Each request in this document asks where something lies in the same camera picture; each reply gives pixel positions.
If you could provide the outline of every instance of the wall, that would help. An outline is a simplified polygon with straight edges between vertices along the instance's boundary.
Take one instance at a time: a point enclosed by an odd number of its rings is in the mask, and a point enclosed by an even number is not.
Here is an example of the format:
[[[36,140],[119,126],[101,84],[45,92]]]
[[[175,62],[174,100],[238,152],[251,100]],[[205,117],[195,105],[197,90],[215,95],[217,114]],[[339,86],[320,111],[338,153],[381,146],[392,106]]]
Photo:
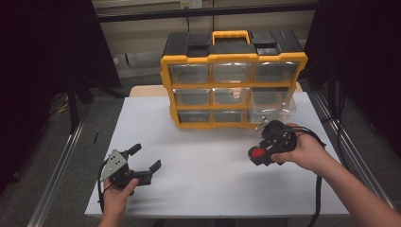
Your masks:
[[[134,6],[108,7],[110,0],[93,0],[97,14],[146,12],[169,9],[180,9],[179,1],[173,0],[148,0],[148,1],[113,1],[118,5],[124,2],[135,2]],[[261,6],[273,4],[308,3],[316,0],[215,0],[215,8]],[[211,8],[212,0],[203,0],[204,8]],[[257,13],[245,15],[226,15],[213,17],[188,18],[189,31],[192,33],[207,33],[215,30],[246,29],[252,31],[266,31],[273,28],[290,28],[302,45],[305,44],[307,34],[313,19],[314,10],[294,12]],[[162,52],[166,37],[174,31],[187,31],[188,25],[185,18],[117,22],[101,24],[108,46],[113,55],[125,53]]]

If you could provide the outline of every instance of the white tabletop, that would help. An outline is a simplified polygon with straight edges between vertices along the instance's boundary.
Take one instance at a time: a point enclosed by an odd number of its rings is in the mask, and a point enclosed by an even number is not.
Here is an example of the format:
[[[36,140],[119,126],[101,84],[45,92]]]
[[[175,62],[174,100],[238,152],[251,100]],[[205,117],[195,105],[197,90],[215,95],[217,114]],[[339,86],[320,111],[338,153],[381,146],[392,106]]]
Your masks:
[[[306,93],[295,93],[295,122],[316,132],[338,160]],[[255,166],[249,148],[260,131],[219,128],[183,130],[174,126],[166,96],[128,97],[115,127],[108,154],[140,143],[129,159],[135,171],[162,167],[152,184],[129,198],[127,216],[138,218],[269,218],[313,215],[316,175],[293,163]],[[94,188],[85,215],[101,216]],[[323,181],[322,215],[348,214]]]

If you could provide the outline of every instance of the yellow drawer organizer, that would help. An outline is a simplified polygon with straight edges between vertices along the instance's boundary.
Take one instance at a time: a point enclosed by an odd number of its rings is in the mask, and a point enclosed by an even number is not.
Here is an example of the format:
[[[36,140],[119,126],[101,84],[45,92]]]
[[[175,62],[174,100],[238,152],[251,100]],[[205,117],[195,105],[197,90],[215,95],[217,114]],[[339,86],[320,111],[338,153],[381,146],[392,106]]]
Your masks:
[[[254,129],[290,105],[307,56],[291,30],[175,32],[161,59],[170,114],[179,128]]]

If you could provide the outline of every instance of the yellow handle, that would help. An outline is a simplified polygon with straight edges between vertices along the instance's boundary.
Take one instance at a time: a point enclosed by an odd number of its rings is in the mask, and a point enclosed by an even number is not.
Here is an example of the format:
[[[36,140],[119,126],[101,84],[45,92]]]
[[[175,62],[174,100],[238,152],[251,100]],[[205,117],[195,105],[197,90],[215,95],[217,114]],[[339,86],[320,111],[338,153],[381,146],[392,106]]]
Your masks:
[[[213,44],[215,44],[215,38],[222,38],[222,39],[245,38],[247,40],[247,44],[251,43],[247,30],[214,31],[213,41],[212,41]]]

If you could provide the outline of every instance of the human hand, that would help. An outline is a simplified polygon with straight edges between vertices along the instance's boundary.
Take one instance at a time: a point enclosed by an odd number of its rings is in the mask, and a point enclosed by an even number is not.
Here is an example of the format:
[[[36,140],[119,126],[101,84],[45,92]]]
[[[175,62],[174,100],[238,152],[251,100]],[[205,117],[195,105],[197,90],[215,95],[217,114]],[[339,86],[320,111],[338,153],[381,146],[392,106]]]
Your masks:
[[[290,127],[298,126],[293,123],[288,123],[287,125]],[[296,132],[296,135],[297,147],[295,150],[272,154],[271,159],[274,162],[292,162],[318,175],[322,175],[323,171],[333,161],[336,162],[311,135],[302,132]]]
[[[110,179],[104,182],[104,212],[99,226],[119,226],[125,217],[125,210],[130,193],[139,184],[138,179],[132,179],[123,189],[117,189]]]

